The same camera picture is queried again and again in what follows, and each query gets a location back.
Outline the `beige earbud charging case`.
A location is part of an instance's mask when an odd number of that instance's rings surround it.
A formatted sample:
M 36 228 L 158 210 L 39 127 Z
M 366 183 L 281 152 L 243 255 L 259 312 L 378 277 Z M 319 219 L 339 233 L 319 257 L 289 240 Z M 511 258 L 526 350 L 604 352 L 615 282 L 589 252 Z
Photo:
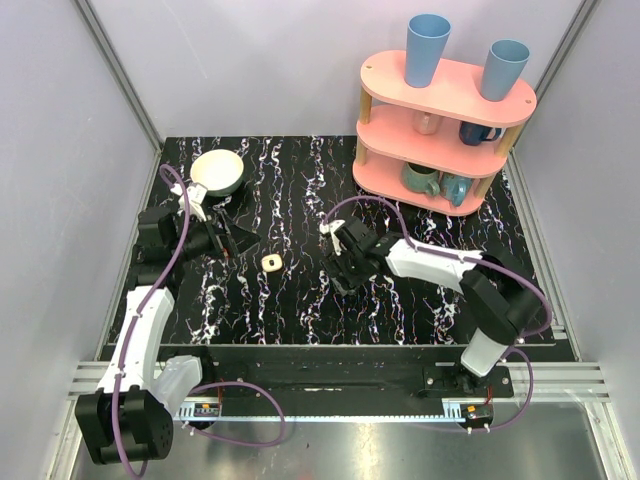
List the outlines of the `beige earbud charging case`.
M 269 254 L 262 258 L 261 265 L 265 272 L 272 273 L 282 268 L 283 261 L 279 254 Z

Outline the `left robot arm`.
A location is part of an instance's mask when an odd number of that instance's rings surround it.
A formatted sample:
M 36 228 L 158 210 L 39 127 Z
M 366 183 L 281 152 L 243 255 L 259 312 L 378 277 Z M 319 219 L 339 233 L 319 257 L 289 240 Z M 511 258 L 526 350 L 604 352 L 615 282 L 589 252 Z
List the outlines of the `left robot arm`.
M 139 213 L 137 228 L 120 336 L 96 390 L 80 395 L 75 407 L 97 465 L 168 456 L 183 401 L 189 392 L 208 394 L 216 382 L 214 369 L 191 355 L 174 357 L 161 373 L 155 371 L 184 267 L 202 257 L 237 258 L 260 241 L 223 210 L 199 219 L 169 207 L 150 207 Z

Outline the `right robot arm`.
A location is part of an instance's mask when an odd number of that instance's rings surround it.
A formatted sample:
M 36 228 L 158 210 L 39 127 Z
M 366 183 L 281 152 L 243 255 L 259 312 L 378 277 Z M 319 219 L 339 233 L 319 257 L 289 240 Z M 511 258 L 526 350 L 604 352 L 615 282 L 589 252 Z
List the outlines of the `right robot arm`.
M 320 226 L 331 244 L 325 269 L 341 294 L 352 293 L 377 274 L 411 278 L 460 294 L 475 331 L 454 371 L 454 384 L 476 396 L 489 373 L 543 307 L 541 292 L 506 253 L 436 247 L 391 232 L 377 235 L 355 217 Z

